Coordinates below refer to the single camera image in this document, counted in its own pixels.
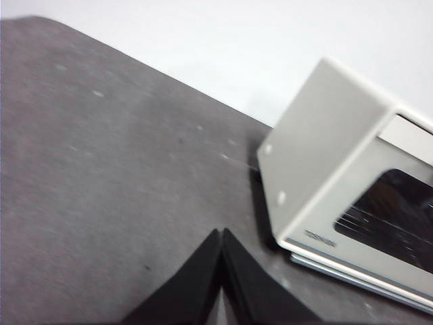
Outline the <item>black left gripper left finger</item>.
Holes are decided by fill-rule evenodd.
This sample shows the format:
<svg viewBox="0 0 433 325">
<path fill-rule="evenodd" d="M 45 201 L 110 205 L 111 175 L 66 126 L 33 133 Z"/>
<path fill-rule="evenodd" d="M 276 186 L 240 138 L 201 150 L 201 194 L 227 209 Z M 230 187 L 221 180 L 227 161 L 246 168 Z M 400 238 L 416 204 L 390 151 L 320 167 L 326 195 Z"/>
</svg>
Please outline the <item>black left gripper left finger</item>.
<svg viewBox="0 0 433 325">
<path fill-rule="evenodd" d="M 221 237 L 213 230 L 177 273 L 123 324 L 205 324 L 219 290 Z"/>
</svg>

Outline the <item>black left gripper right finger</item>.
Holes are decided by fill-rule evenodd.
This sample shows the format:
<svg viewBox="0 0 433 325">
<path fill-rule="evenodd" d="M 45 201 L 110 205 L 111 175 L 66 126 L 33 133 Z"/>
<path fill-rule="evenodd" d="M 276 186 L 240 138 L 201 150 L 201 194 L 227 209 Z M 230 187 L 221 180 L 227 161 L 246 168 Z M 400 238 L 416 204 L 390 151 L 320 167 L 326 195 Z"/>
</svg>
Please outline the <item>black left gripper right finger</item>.
<svg viewBox="0 0 433 325">
<path fill-rule="evenodd" d="M 233 233 L 222 232 L 223 287 L 240 324 L 318 324 L 321 318 L 275 281 Z"/>
</svg>

